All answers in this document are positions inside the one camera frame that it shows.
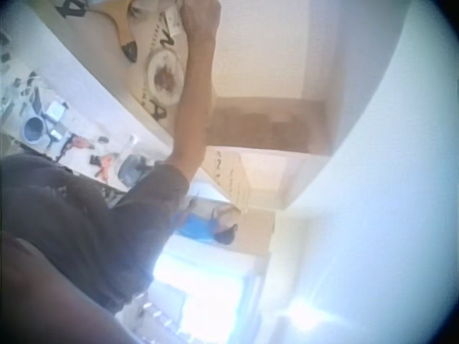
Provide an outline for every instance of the dark hair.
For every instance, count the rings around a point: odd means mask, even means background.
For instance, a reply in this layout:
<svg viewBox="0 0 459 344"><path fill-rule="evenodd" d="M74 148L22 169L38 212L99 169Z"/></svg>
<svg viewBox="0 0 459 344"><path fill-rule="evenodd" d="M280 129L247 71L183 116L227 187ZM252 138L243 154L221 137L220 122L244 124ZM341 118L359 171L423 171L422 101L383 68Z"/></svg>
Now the dark hair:
<svg viewBox="0 0 459 344"><path fill-rule="evenodd" d="M214 239L219 244L230 245L236 237L237 225L234 224L228 229L214 234Z"/></svg>

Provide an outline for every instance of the dark gray shirt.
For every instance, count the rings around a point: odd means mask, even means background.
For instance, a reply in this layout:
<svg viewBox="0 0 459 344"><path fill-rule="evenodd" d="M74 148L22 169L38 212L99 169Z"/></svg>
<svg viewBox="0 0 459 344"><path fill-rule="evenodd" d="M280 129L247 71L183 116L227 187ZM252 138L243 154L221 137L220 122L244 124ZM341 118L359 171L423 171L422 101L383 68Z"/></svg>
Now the dark gray shirt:
<svg viewBox="0 0 459 344"><path fill-rule="evenodd" d="M1 230L40 250L100 306L119 311L153 281L188 181L157 165L113 208L100 184L46 158L9 156L1 169Z"/></svg>

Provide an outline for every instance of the person in blue shirt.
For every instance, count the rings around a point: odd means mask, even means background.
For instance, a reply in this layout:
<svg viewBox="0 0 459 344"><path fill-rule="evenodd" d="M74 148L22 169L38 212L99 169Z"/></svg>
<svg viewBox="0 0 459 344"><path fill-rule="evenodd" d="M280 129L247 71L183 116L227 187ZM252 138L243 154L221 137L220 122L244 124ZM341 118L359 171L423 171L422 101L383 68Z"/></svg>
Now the person in blue shirt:
<svg viewBox="0 0 459 344"><path fill-rule="evenodd" d="M223 245L230 245L236 237L237 224L231 227L222 226L220 219L224 214L234 211L234 208L219 211L212 210L210 219L205 219L193 213L196 207L197 197L194 197L186 209L174 217L174 226L177 234L200 242L218 242Z"/></svg>

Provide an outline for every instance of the blue shirt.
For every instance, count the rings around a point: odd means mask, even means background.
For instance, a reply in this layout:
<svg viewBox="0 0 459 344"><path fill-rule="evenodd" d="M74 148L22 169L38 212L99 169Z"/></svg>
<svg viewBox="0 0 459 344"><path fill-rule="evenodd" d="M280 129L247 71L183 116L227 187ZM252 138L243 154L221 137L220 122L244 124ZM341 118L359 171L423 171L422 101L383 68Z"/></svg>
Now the blue shirt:
<svg viewBox="0 0 459 344"><path fill-rule="evenodd" d="M180 214L174 217L175 223L178 221L179 217ZM190 213L185 223L180 228L176 228L176 232L193 240L210 242L214 240L214 228L216 226L218 226L217 219L205 219Z"/></svg>

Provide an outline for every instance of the person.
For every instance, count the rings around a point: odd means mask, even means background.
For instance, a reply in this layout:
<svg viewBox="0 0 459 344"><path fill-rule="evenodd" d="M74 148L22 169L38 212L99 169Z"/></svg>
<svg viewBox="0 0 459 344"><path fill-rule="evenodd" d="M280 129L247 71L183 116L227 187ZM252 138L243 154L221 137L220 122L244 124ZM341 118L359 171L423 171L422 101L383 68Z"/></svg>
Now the person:
<svg viewBox="0 0 459 344"><path fill-rule="evenodd" d="M210 219L205 219L193 213L196 204L197 197L194 197L189 205L174 217L176 232L200 242L216 241L219 244L230 245L235 240L238 225L225 227L220 224L220 219L223 215L233 212L235 208L213 209Z"/></svg>
<svg viewBox="0 0 459 344"><path fill-rule="evenodd" d="M171 155L113 208L39 156L1 169L1 328L20 343L139 343L113 317L152 282L206 148L218 0L184 0L189 55Z"/></svg>

